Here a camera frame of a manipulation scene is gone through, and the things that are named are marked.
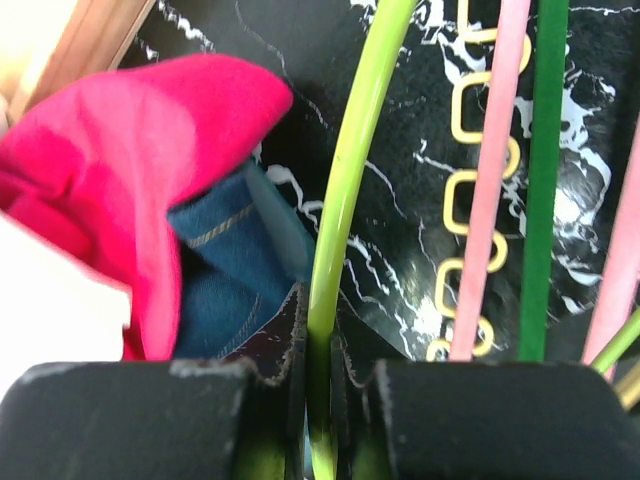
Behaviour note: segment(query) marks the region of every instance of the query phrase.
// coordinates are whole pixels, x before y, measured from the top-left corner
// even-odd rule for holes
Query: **wooden frame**
[[[66,0],[62,5],[65,2],[59,0],[29,1],[34,8],[40,7],[39,12],[45,11],[37,14],[40,17],[51,10],[51,3],[55,4],[57,18],[47,19],[41,31],[35,32],[37,43],[20,72],[15,92],[8,99],[12,122],[74,80],[116,68],[154,3],[154,0]]]

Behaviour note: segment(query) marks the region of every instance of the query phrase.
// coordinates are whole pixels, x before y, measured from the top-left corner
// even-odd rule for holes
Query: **denim fabric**
[[[167,216],[184,244],[174,357],[230,353],[311,277],[313,241],[253,161]]]

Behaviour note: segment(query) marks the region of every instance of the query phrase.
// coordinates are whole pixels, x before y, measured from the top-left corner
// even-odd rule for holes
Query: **black marble pattern surface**
[[[472,1],[474,28],[497,24],[499,0]],[[122,67],[192,52],[245,58],[283,77],[295,104],[256,152],[306,226],[317,231],[342,114],[377,0],[158,0]],[[572,0],[566,47],[561,166],[556,193],[550,335],[579,357],[640,107],[640,0]],[[433,302],[435,270],[463,256],[464,237],[442,223],[447,177],[477,165],[478,146],[450,133],[453,82],[491,66],[493,47],[465,44],[457,1],[419,0],[366,165],[342,288],[361,318],[412,359],[451,335]],[[536,2],[528,34],[535,45]],[[526,228],[532,62],[520,77],[512,135],[523,153],[503,182],[497,229],[506,265],[488,277],[483,314],[495,330],[489,357],[513,358],[518,338]],[[487,87],[469,89],[463,123],[481,130]],[[461,187],[456,219],[468,219],[472,187]],[[448,285],[455,303],[459,278]],[[550,352],[553,358],[566,358]]]

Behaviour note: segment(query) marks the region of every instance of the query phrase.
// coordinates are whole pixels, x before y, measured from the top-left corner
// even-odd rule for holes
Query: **white paper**
[[[0,214],[0,401],[33,365],[120,360],[130,318],[126,286]]]

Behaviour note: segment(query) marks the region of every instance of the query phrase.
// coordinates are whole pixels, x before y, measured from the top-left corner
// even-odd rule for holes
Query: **pink fabric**
[[[243,162],[289,109],[276,76],[194,55],[83,79],[0,142],[0,208],[130,285],[125,359],[170,357],[178,242],[165,214]]]

